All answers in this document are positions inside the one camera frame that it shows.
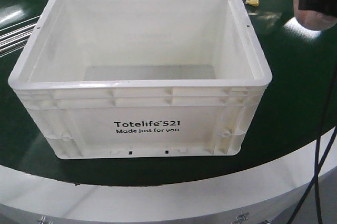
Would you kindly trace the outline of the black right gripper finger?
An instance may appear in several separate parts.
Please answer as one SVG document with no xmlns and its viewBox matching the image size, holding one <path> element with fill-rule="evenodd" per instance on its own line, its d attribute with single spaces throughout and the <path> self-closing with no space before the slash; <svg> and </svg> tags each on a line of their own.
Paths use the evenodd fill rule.
<svg viewBox="0 0 337 224">
<path fill-rule="evenodd" d="M 299 10 L 336 16 L 336 0 L 299 0 Z"/>
</svg>

